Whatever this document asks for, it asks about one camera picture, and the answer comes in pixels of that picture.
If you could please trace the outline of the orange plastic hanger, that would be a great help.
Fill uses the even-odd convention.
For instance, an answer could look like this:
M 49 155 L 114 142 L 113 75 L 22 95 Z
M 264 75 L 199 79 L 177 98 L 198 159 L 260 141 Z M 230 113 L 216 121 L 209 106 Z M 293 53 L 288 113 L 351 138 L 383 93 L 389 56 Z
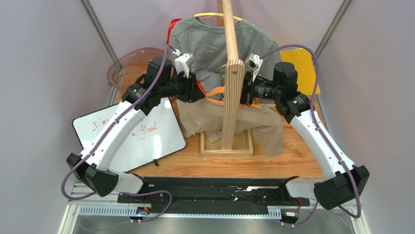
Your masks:
M 224 102 L 223 101 L 215 100 L 215 99 L 212 99 L 211 98 L 214 95 L 224 94 L 225 93 L 225 88 L 223 86 L 214 88 L 212 91 L 207 92 L 204 89 L 204 87 L 202 86 L 202 84 L 200 83 L 200 81 L 197 80 L 196 83 L 197 83 L 198 88 L 205 95 L 205 100 L 206 101 L 211 102 L 211 103 L 215 103 L 215 104 L 218 104 L 218 105 L 222 105 L 222 106 L 224 105 Z M 258 104 L 255 104 L 255 103 L 254 104 L 251 104 L 251 105 L 239 104 L 239 106 L 240 107 L 244 107 L 244 108 L 257 109 L 257 110 L 260 110 L 260 109 L 263 108 L 262 106 L 260 106 Z

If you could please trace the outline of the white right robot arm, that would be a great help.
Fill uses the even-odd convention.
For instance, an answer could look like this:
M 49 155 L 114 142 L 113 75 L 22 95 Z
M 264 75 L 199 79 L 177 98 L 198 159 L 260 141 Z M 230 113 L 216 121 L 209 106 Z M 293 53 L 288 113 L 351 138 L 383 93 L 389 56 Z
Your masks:
M 295 176 L 283 185 L 290 197 L 316 200 L 327 210 L 358 199 L 368 181 L 368 169 L 356 164 L 334 142 L 322 126 L 310 99 L 298 91 L 298 72 L 289 62 L 278 62 L 272 80 L 258 75 L 259 64 L 247 62 L 251 69 L 244 76 L 241 104 L 251 105 L 254 98 L 271 99 L 286 122 L 304 139 L 323 172 L 319 180 Z

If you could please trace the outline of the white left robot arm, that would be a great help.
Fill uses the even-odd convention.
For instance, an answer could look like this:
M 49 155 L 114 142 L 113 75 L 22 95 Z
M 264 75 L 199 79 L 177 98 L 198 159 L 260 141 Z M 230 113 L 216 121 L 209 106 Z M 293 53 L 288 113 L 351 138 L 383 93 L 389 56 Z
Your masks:
M 147 72 L 130 85 L 109 122 L 81 153 L 68 155 L 70 173 L 90 188 L 94 195 L 105 197 L 112 192 L 137 194 L 144 182 L 138 175 L 117 172 L 110 164 L 128 134 L 161 103 L 162 98 L 176 97 L 193 103 L 205 95 L 190 66 L 194 58 L 184 53 L 174 61 L 154 58 Z

